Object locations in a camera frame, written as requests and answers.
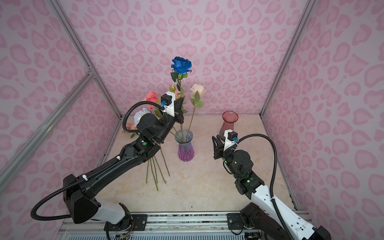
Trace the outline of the pink peony flower stem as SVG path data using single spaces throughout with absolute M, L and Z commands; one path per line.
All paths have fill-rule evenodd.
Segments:
M 180 91 L 178 89 L 178 85 L 174 85 L 174 86 L 170 85 L 169 89 L 170 89 L 170 91 L 172 93 L 175 94 L 176 100 L 181 98 L 181 97 L 185 97 L 185 91 L 184 90 Z M 175 132 L 177 132 L 178 130 L 182 130 L 183 129 L 183 124 L 176 124 L 176 126 L 174 126 L 173 128 L 174 128 Z

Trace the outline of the pink red rose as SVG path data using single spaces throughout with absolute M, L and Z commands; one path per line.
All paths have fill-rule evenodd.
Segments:
M 157 93 L 155 93 L 153 91 L 150 91 L 147 93 L 147 95 L 144 98 L 144 101 L 153 102 L 156 104 L 158 104 L 160 102 L 160 100 L 158 99 Z M 157 108 L 153 105 L 147 105 L 147 107 L 143 108 L 143 111 L 145 114 L 146 113 L 153 113 L 154 115 L 157 116 L 158 119 L 162 117 L 162 114 L 161 114 L 159 108 Z

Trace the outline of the cream pink rose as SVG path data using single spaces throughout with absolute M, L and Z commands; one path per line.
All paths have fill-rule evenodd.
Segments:
M 191 129 L 196 109 L 200 109 L 204 106 L 204 102 L 202 101 L 202 95 L 206 92 L 206 88 L 204 85 L 194 84 L 191 87 L 191 92 L 192 92 L 191 103 L 193 105 L 193 113 L 192 113 L 192 118 L 191 118 L 188 130 Z

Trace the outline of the purple blue glass vase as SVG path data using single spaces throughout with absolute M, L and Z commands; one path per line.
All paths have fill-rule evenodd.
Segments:
M 195 156 L 195 151 L 192 146 L 193 133 L 188 129 L 177 131 L 175 140 L 179 144 L 178 157 L 183 162 L 191 161 Z

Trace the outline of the dark blue rose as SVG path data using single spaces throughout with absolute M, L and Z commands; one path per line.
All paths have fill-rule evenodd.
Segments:
M 180 91 L 184 90 L 182 80 L 186 79 L 188 74 L 192 72 L 192 62 L 182 57 L 175 57 L 172 60 L 171 68 L 172 72 L 170 74 L 173 82 L 178 85 Z

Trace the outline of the white blue rose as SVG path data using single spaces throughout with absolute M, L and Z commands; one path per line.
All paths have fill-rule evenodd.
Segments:
M 134 124 L 135 124 L 135 127 L 137 128 L 139 122 L 140 122 L 140 119 L 145 115 L 145 114 L 149 114 L 150 111 L 146 108 L 142 108 L 140 111 L 138 111 L 137 113 L 135 113 L 134 115 Z

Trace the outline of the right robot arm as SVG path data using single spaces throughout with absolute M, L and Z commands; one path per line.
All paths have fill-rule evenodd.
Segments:
M 214 159 L 222 159 L 225 170 L 235 178 L 238 192 L 251 201 L 240 211 L 242 226 L 259 229 L 274 240 L 330 240 L 332 237 L 328 230 L 322 226 L 316 228 L 274 195 L 277 163 L 274 163 L 269 185 L 256 175 L 250 155 L 237 150 L 240 142 L 251 137 L 266 139 L 274 155 L 277 154 L 273 141 L 263 134 L 251 134 L 239 139 L 236 132 L 229 130 L 225 136 L 212 137 Z

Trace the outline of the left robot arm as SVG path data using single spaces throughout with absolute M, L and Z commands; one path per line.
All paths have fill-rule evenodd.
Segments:
M 159 105 L 162 116 L 144 114 L 137 124 L 139 137 L 125 145 L 116 157 L 81 176 L 65 177 L 63 185 L 67 189 L 63 199 L 75 224 L 94 220 L 108 222 L 121 230 L 131 227 L 133 217 L 124 204 L 109 204 L 96 196 L 122 174 L 155 156 L 174 124 L 184 122 L 183 103 L 183 97 L 175 99 L 164 94 Z

